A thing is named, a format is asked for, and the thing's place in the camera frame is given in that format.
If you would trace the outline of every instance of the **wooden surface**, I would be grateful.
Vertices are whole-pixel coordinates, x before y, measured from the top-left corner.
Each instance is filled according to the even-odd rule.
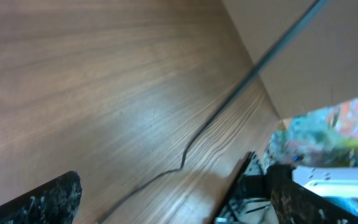
[[[223,0],[256,62],[314,0]],[[282,118],[358,97],[358,1],[329,0],[260,73]]]
[[[69,170],[75,223],[180,165],[196,128],[250,68],[219,1],[0,1],[0,204]],[[108,223],[203,223],[277,116],[259,81],[214,123],[185,169]]]

